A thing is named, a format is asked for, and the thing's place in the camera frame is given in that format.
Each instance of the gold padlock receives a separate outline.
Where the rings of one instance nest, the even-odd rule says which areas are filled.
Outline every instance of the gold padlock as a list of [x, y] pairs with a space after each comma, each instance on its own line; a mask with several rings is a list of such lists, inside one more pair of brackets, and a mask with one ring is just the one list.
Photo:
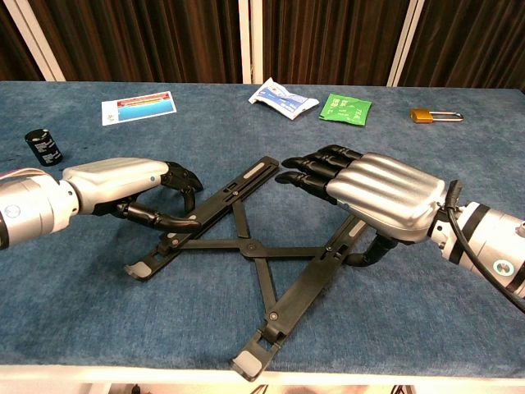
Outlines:
[[[452, 115], [453, 117], [433, 117], [433, 115]], [[410, 117], [416, 123], [432, 123], [434, 121], [462, 121], [463, 115], [459, 112], [429, 111], [425, 108], [412, 108]]]

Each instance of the robotic hand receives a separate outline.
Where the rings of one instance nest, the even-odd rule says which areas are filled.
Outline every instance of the robotic hand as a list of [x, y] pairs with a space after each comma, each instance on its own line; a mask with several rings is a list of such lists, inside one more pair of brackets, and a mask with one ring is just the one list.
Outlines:
[[282, 165], [279, 183], [291, 183], [331, 204], [338, 204], [377, 230], [363, 254], [351, 254], [349, 265], [378, 261], [398, 242], [412, 244], [430, 237], [445, 259], [482, 274], [511, 302], [525, 296], [525, 222], [483, 204], [456, 207], [460, 185], [378, 153], [360, 154], [330, 145]]
[[162, 185], [179, 190], [185, 210], [194, 209], [194, 191], [203, 186], [191, 171], [174, 162], [146, 158], [109, 158], [68, 167], [60, 181], [36, 168], [0, 175], [0, 249], [59, 231], [76, 214], [104, 215], [173, 232], [197, 231], [189, 218], [174, 218], [136, 202], [144, 191]]

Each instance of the white packet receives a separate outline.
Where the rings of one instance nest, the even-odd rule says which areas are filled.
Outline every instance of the white packet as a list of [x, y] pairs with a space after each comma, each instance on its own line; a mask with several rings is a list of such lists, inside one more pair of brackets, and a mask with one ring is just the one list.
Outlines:
[[294, 120], [301, 112], [319, 104], [315, 98], [306, 98], [292, 94], [269, 78], [248, 100], [251, 104], [260, 101], [266, 103], [290, 120]]

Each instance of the blue tabletop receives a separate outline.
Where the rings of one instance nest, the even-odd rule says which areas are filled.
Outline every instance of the blue tabletop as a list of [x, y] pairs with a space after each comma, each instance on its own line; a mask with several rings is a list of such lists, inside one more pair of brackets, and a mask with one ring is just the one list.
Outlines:
[[[177, 113], [101, 126], [101, 102], [170, 90]], [[290, 121], [250, 105], [252, 85], [0, 83], [0, 172], [38, 166], [24, 135], [47, 127], [64, 153], [49, 171], [118, 156], [180, 163], [204, 201], [268, 155], [281, 161], [328, 144], [385, 153], [475, 200], [522, 217], [525, 98], [510, 89], [291, 86], [321, 104]], [[329, 93], [373, 102], [365, 127], [320, 121]], [[412, 107], [461, 112], [462, 123], [417, 125]], [[140, 201], [182, 213], [160, 188]], [[320, 246], [346, 213], [270, 180], [245, 202], [267, 246]], [[263, 322], [253, 263], [235, 252], [184, 252], [149, 282], [122, 267], [159, 233], [106, 217], [0, 252], [0, 363], [228, 369]], [[231, 217], [206, 238], [235, 237]], [[369, 241], [369, 232], [364, 241]], [[304, 261], [271, 263], [278, 295]], [[270, 370], [525, 377], [525, 316], [484, 279], [441, 258], [430, 241], [400, 245], [368, 268], [342, 267]]]

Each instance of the black canister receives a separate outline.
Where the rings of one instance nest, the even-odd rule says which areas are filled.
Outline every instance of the black canister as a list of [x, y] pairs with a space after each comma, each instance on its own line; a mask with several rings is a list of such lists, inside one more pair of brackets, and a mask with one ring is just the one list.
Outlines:
[[47, 129], [30, 131], [25, 135], [25, 142], [43, 166], [54, 166], [62, 161], [62, 153]]

